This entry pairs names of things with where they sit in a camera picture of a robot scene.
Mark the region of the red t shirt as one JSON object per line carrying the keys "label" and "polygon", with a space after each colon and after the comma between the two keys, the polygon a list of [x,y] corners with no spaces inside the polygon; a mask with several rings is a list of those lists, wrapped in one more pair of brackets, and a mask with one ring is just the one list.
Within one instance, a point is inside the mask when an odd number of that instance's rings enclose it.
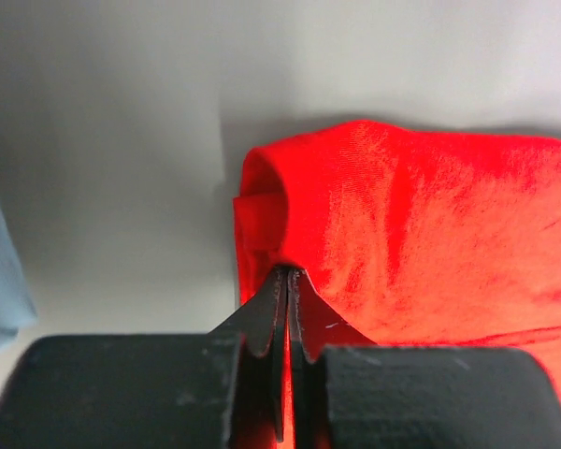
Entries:
{"label": "red t shirt", "polygon": [[276,265],[377,343],[514,346],[561,398],[561,140],[355,121],[252,149],[239,296]]}

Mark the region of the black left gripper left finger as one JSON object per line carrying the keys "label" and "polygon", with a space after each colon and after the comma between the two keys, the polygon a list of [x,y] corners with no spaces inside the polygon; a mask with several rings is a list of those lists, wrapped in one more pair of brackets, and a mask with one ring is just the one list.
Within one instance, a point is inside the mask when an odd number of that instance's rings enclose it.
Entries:
{"label": "black left gripper left finger", "polygon": [[0,395],[0,448],[272,448],[287,272],[205,334],[35,341]]}

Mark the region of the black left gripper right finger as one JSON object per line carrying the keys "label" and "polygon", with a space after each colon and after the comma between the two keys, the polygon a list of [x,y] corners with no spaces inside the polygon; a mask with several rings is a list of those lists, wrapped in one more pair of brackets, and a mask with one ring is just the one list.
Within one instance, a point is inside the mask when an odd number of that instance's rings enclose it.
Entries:
{"label": "black left gripper right finger", "polygon": [[287,275],[298,448],[561,448],[561,402],[512,348],[379,346]]}

